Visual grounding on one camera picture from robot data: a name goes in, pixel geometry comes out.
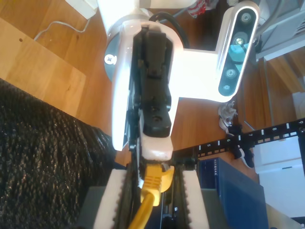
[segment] black mesh fabric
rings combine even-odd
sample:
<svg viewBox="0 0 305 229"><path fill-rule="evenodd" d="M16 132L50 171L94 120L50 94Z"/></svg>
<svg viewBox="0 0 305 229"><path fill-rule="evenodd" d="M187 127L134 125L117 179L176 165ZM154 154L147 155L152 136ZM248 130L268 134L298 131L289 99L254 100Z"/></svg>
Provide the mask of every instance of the black mesh fabric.
<svg viewBox="0 0 305 229"><path fill-rule="evenodd" d="M106 185L109 136L0 79L0 228L68 228Z"/></svg>

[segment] power cord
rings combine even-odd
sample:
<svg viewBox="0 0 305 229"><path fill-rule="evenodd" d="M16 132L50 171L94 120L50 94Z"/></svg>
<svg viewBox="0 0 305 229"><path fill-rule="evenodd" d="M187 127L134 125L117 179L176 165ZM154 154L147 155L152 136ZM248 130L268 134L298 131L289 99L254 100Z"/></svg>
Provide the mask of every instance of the power cord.
<svg viewBox="0 0 305 229"><path fill-rule="evenodd" d="M183 46L185 48L189 48L190 45L189 45L189 40L187 39L186 33L182 29L182 27L179 25L179 23L177 22L176 18L173 15L171 15L167 12L159 12L149 18L150 21L158 21L158 20L160 21L161 19L168 20L175 27L175 29L178 31L178 33L181 37Z"/></svg>
<svg viewBox="0 0 305 229"><path fill-rule="evenodd" d="M176 17L180 16L180 15L183 14L186 10L187 10L187 8L183 8L183 9L177 11L176 13L173 14L173 17L176 18ZM162 23L162 24L164 24L164 23L166 23L166 22L167 22L167 19L163 19L163 20L160 21L160 23Z"/></svg>
<svg viewBox="0 0 305 229"><path fill-rule="evenodd" d="M88 19L88 21L87 21L87 23L86 23L86 25L85 25L85 28L84 28L82 31L80 31L80 30L74 28L73 26L71 26L71 25L69 25L69 24L67 24L67 23L64 23L64 22L61 22L61 21L53 21L53 22L50 23L50 25L47 27L47 29L40 31L40 32L36 35L36 37L34 38L34 41L36 41L36 40L40 37L40 35L42 35L44 32L48 31L48 29L51 27L52 24L57 23L57 24L61 24L61 25L68 26L68 27L70 27L71 29L73 29L73 30L75 30L75 31L77 31L77 32L85 32L86 29L87 29L87 27L88 27L88 25L89 25L90 20L91 20L91 18Z"/></svg>

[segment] white cable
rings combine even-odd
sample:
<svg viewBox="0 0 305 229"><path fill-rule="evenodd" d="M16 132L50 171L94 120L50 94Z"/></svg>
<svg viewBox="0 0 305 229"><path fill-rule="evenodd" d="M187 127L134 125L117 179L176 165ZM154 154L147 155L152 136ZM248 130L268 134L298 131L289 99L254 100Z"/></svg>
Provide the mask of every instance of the white cable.
<svg viewBox="0 0 305 229"><path fill-rule="evenodd" d="M90 20L91 20L91 18L88 19L87 24L85 25L85 28L84 28L82 31L77 30L76 28L74 28L73 26L71 26L71 25L69 25L69 24L67 24L67 23L64 23L64 22L61 22L61 21L53 21L53 22L50 23L50 25L47 27L46 30L42 30L42 31L40 31L40 32L37 34L37 36L34 38L34 41L36 41L36 40L40 37L40 35L42 35L44 32L48 31L48 29L51 27L52 24L57 23L57 24L61 24L61 25L66 25L66 26L70 27L71 29L74 29L74 30L77 31L77 32L85 32L86 29L87 29L87 27L88 27L88 24L89 24Z"/></svg>

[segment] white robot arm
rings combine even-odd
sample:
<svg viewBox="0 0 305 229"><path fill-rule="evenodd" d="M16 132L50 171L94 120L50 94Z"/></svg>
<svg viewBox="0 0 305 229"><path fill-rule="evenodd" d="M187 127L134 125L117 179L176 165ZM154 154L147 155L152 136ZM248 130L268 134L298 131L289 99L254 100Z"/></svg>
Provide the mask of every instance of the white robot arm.
<svg viewBox="0 0 305 229"><path fill-rule="evenodd" d="M253 2L243 1L229 8L223 18L215 51L192 50L183 44L174 30L149 21L147 11L142 11L138 0L98 0L103 23L111 44L116 38L118 51L113 57L112 90L112 143L121 151L130 139L127 111L133 105L131 96L131 68L134 55L134 37L143 27L166 34L172 44L171 62L168 66L168 87L171 96L169 117L174 124L179 97L228 102L236 94L251 49L259 8ZM143 133L140 118L142 156L149 160L171 159L173 146L170 135L150 137Z"/></svg>
<svg viewBox="0 0 305 229"><path fill-rule="evenodd" d="M185 39L183 44L174 30L155 22L156 15L141 10L139 0L98 3L108 37L105 69L112 78L112 143L116 150L129 143L132 161L127 171L112 171L91 225L143 229L153 206L162 202L161 193L172 187L172 204L178 209L174 228L209 229L197 173L171 161L170 134L180 97L227 102L236 94L259 9L249 1L229 8L216 49L209 52L188 49Z"/></svg>

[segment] black cable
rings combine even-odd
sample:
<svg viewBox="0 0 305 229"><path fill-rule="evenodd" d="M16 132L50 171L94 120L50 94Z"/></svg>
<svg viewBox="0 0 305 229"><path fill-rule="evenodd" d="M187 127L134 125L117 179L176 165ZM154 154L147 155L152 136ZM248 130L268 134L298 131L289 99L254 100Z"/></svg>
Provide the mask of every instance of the black cable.
<svg viewBox="0 0 305 229"><path fill-rule="evenodd" d="M149 18L150 21L157 21L157 20L161 20L161 19L167 19L174 27L175 29L178 31L183 46L185 48L189 48L189 40L187 39L186 33L184 32L184 30L182 29L182 27L178 24L177 20L169 13L167 12L159 12L154 14L153 16L151 16L151 18Z"/></svg>
<svg viewBox="0 0 305 229"><path fill-rule="evenodd" d="M187 8L183 8L183 9L177 11L176 13L173 14L173 17L174 17L174 18L178 17L179 15L183 14L186 10L187 10ZM162 23L162 24L164 24L164 23L167 22L167 19L163 19L163 20L161 20L161 21L159 21L159 22Z"/></svg>

